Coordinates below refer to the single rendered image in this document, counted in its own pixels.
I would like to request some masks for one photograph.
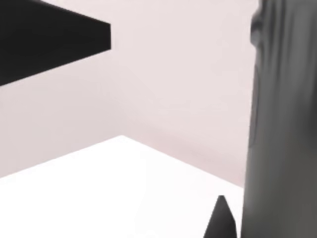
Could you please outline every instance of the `fold in gray fabric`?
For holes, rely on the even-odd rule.
[[[317,0],[262,0],[242,238],[317,237]]]

